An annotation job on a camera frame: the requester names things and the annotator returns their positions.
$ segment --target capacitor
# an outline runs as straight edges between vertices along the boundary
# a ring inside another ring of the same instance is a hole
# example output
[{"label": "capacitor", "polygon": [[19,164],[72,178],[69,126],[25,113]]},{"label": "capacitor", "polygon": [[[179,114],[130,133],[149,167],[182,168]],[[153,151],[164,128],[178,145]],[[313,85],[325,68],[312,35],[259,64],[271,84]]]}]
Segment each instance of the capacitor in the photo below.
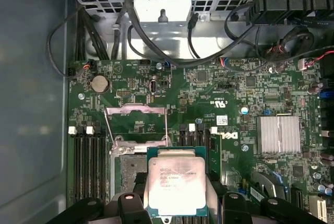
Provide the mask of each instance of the capacitor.
[{"label": "capacitor", "polygon": [[321,185],[318,182],[313,183],[312,187],[313,187],[313,189],[318,190],[321,193],[324,193],[325,189],[326,189],[326,187],[324,185]]},{"label": "capacitor", "polygon": [[248,114],[249,109],[248,109],[248,107],[241,107],[239,112],[240,112],[240,114],[245,115],[245,114]]},{"label": "capacitor", "polygon": [[327,166],[331,166],[334,167],[334,161],[332,160],[325,160],[325,159],[321,159],[321,163]]},{"label": "capacitor", "polygon": [[307,90],[307,93],[309,95],[316,95],[317,93],[320,93],[321,89],[318,87],[309,87]]},{"label": "capacitor", "polygon": [[320,180],[321,179],[321,174],[320,173],[313,173],[313,178],[315,178],[316,180]]},{"label": "capacitor", "polygon": [[322,185],[324,185],[325,187],[329,187],[330,189],[333,189],[333,188],[334,188],[334,184],[331,183],[330,181],[325,180],[325,179],[321,179],[321,180],[320,180],[320,183],[321,183]]},{"label": "capacitor", "polygon": [[324,83],[318,83],[318,82],[314,82],[311,84],[311,87],[318,87],[318,88],[322,88],[324,87]]},{"label": "capacitor", "polygon": [[325,189],[325,194],[326,195],[332,196],[332,193],[333,193],[333,190],[331,188],[326,188]]},{"label": "capacitor", "polygon": [[320,157],[325,159],[325,160],[334,160],[334,155],[330,155],[330,154],[327,154],[327,153],[324,153],[324,152],[322,152],[320,154]]}]

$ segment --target label sticker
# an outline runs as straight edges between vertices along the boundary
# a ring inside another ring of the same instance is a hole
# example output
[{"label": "label sticker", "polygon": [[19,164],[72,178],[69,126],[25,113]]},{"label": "label sticker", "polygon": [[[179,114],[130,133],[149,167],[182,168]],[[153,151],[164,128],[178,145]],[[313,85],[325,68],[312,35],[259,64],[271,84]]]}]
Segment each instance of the label sticker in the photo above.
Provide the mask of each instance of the label sticker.
[{"label": "label sticker", "polygon": [[227,126],[228,116],[227,115],[217,115],[217,126]]},{"label": "label sticker", "polygon": [[250,193],[251,195],[256,198],[259,202],[264,199],[264,197],[262,195],[260,195],[255,189],[253,189],[252,187],[250,188]]}]

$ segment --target integrated circuit chip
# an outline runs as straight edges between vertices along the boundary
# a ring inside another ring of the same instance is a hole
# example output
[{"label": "integrated circuit chip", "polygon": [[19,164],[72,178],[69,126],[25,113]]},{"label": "integrated circuit chip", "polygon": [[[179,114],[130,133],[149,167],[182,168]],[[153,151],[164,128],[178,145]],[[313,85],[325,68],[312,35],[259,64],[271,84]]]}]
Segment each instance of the integrated circuit chip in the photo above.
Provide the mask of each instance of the integrated circuit chip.
[{"label": "integrated circuit chip", "polygon": [[208,81],[208,72],[207,71],[198,71],[197,72],[197,81],[201,81],[201,82]]},{"label": "integrated circuit chip", "polygon": [[304,177],[303,166],[293,166],[292,173],[294,177]]},{"label": "integrated circuit chip", "polygon": [[256,78],[254,76],[246,77],[246,87],[256,87]]}]

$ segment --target heatsink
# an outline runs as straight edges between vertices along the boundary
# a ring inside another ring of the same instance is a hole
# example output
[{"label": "heatsink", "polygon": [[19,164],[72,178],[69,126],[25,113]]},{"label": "heatsink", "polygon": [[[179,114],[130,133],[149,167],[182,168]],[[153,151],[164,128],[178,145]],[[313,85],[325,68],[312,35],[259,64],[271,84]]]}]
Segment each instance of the heatsink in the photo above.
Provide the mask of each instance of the heatsink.
[{"label": "heatsink", "polygon": [[257,151],[260,154],[296,154],[301,152],[298,116],[258,117]]}]

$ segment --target black ram slot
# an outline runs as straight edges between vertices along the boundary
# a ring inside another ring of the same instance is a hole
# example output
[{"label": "black ram slot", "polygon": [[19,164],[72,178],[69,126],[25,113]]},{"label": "black ram slot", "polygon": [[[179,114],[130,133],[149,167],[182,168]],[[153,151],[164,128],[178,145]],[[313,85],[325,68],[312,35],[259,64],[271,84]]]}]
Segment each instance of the black ram slot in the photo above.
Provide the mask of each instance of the black ram slot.
[{"label": "black ram slot", "polygon": [[90,195],[92,198],[98,197],[98,187],[97,187],[97,138],[92,136],[90,138]]},{"label": "black ram slot", "polygon": [[83,176],[82,176],[82,193],[84,198],[89,197],[89,139],[85,136],[82,145],[82,166],[83,166]]},{"label": "black ram slot", "polygon": [[105,138],[100,138],[100,198],[105,201]]},{"label": "black ram slot", "polygon": [[81,152],[80,152],[80,138],[76,135],[74,137],[74,202],[78,202],[81,197],[80,193],[80,165],[81,165]]}]

